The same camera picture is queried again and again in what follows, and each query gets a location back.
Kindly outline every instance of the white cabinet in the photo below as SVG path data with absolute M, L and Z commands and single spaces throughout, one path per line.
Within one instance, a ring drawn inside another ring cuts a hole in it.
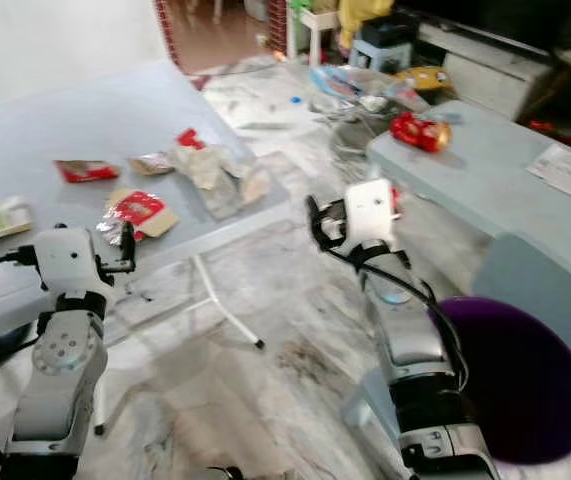
M 447 51 L 444 68 L 462 100 L 516 120 L 549 77 L 544 62 L 422 24 L 419 38 Z

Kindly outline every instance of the white wall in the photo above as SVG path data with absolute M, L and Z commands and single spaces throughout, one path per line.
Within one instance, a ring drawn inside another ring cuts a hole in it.
M 166 56 L 154 0 L 0 0 L 0 100 Z

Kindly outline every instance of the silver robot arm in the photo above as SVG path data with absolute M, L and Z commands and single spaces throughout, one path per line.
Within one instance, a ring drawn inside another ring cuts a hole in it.
M 114 301 L 109 274 L 135 268 L 132 233 L 126 229 L 128 251 L 114 264 L 100 262 L 84 229 L 60 228 L 35 238 L 30 263 L 55 308 L 39 318 L 32 376 L 18 402 L 1 479 L 75 475 L 94 388 L 107 364 L 102 337 L 105 312 Z
M 323 210 L 310 197 L 308 208 L 321 250 L 348 261 L 359 274 L 405 466 L 421 480 L 499 480 L 461 394 L 466 365 L 455 332 L 434 322 L 408 288 L 374 273 L 393 273 L 416 289 L 407 257 L 395 251 L 389 182 L 353 185 L 344 200 Z

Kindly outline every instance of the tiled floor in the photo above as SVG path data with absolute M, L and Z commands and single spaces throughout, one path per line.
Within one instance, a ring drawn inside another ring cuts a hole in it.
M 174 42 L 185 73 L 232 64 L 265 52 L 256 35 L 267 33 L 267 23 L 250 17 L 238 0 L 223 2 L 218 25 L 213 22 L 213 0 L 200 0 L 193 14 L 187 10 L 187 0 L 170 0 L 169 6 Z

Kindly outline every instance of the purple ball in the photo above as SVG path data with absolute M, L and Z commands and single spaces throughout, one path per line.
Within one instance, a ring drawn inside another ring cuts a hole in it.
M 530 465 L 569 454 L 571 351 L 563 341 L 496 300 L 450 298 L 440 307 L 458 331 L 470 370 L 464 394 L 491 454 Z

